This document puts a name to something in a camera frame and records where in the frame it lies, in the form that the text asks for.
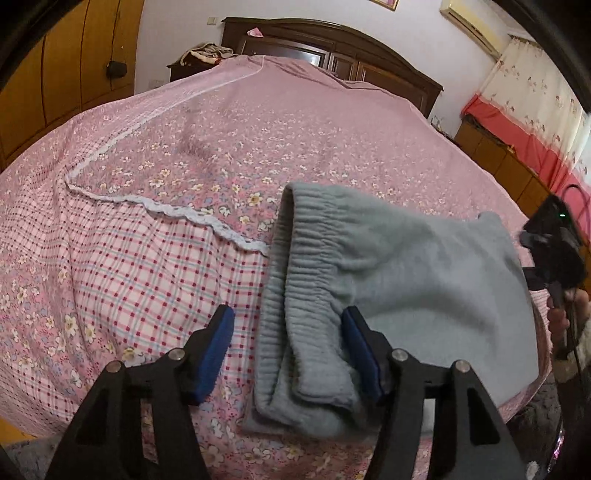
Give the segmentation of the person right hand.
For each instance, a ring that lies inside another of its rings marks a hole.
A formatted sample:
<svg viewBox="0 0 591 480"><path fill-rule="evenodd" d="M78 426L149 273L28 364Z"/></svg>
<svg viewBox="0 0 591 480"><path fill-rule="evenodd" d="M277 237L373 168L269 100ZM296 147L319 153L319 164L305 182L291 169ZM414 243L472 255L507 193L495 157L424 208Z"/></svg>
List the person right hand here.
<svg viewBox="0 0 591 480"><path fill-rule="evenodd" d="M554 345L560 345L563 342L566 331L570 326L570 321L575 319L578 324L578 331L582 332L585 324L590 317L590 302L588 293L584 290L570 291L567 298L573 304L576 310L575 316L568 314L565 310L557 308L551 297L547 298L548 330Z"/></svg>

